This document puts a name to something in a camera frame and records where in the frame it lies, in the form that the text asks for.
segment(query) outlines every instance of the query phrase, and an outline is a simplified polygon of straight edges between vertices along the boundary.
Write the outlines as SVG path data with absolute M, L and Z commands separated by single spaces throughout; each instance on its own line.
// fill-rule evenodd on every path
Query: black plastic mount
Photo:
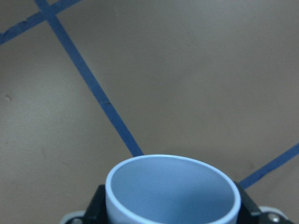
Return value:
M 259 207 L 248 196 L 245 190 L 235 183 L 241 195 L 241 209 L 238 215 L 237 224 L 295 224 L 279 214 L 262 213 Z M 82 224 L 107 224 L 105 185 L 100 185 L 95 192 L 83 217 L 73 217 L 66 224 L 74 224 L 74 219 L 81 220 Z

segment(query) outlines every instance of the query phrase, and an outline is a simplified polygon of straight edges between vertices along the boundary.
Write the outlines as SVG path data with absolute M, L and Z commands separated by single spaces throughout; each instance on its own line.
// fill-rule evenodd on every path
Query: blue tape line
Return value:
M 68 53 L 69 57 L 77 67 L 82 78 L 85 80 L 86 84 L 88 85 L 89 89 L 96 97 L 98 103 L 104 110 L 110 122 L 113 124 L 116 131 L 118 132 L 122 140 L 127 145 L 131 154 L 133 156 L 143 155 L 141 149 L 137 145 L 130 131 L 127 129 L 126 125 L 124 124 L 121 117 L 119 116 L 119 114 L 117 113 L 117 111 L 115 110 L 111 102 L 109 101 L 108 97 L 104 93 L 103 89 L 99 85 L 98 81 L 96 80 L 92 72 L 89 70 L 87 64 L 85 63 L 84 59 L 80 55 L 76 46 L 71 41 L 68 34 L 66 33 L 64 27 L 62 26 L 58 18 L 55 16 L 53 9 L 46 2 L 46 0 L 35 0 L 35 2 L 40 8 L 45 19 L 52 27 L 54 33 L 56 34 L 57 38 L 61 42 L 66 52 Z
M 282 166 L 290 159 L 294 158 L 296 155 L 299 154 L 299 143 L 292 148 L 290 148 L 285 153 L 281 154 L 279 157 L 275 158 L 256 172 L 252 173 L 244 180 L 240 181 L 239 184 L 244 188 L 248 188 L 254 183 L 258 182 L 263 176 L 268 174 L 269 172 L 275 170 L 276 168 Z
M 60 0 L 51 5 L 55 14 L 62 12 L 68 7 L 80 2 L 81 0 Z M 35 27 L 41 22 L 45 21 L 45 18 L 41 12 L 35 13 L 34 15 L 28 17 L 25 21 L 21 21 L 9 28 L 4 33 L 0 33 L 0 45 L 10 41 L 11 39 L 17 37 L 18 35 L 26 32 L 27 30 Z

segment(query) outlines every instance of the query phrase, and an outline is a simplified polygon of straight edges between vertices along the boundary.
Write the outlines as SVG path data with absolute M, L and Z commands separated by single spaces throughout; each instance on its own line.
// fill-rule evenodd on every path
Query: white cup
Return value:
M 182 156 L 137 156 L 106 179 L 111 224 L 236 224 L 240 206 L 229 177 Z

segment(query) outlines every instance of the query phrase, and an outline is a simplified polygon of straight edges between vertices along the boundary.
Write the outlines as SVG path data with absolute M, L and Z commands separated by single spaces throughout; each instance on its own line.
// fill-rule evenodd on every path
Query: metal screw head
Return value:
M 71 224 L 83 224 L 83 221 L 79 218 L 75 218 L 71 221 Z
M 279 223 L 279 221 L 280 221 L 279 215 L 274 214 L 274 213 L 269 213 L 268 218 L 269 218 L 269 220 L 271 220 L 274 223 Z

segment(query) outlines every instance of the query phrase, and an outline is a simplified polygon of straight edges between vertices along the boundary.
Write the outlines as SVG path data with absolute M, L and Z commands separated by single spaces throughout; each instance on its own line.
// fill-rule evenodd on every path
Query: concrete floor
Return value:
M 3 0 L 0 32 L 38 11 Z M 145 154 L 240 181 L 299 141 L 298 11 L 294 0 L 83 0 L 58 17 Z M 1 45 L 0 68 L 0 223 L 56 224 L 131 155 L 46 22 Z M 296 157 L 248 193 L 299 222 L 298 184 Z

